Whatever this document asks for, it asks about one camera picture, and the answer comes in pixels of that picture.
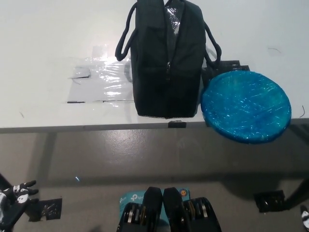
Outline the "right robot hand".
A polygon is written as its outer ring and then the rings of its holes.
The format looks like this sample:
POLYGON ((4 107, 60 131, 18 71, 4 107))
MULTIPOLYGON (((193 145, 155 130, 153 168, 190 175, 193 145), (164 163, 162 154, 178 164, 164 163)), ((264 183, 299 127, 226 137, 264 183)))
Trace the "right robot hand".
POLYGON ((306 231, 309 231, 309 210, 307 209, 306 206, 301 205, 300 211, 301 211, 301 219, 302 219, 303 226, 306 229, 306 231))

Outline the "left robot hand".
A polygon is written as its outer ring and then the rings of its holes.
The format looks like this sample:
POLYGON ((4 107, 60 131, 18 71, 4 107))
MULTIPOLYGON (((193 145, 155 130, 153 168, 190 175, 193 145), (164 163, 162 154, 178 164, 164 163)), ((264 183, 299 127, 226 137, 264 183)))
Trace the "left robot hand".
POLYGON ((37 183, 32 180, 0 191, 0 231, 11 232, 26 208, 39 199, 30 199, 39 192, 31 187, 37 183))

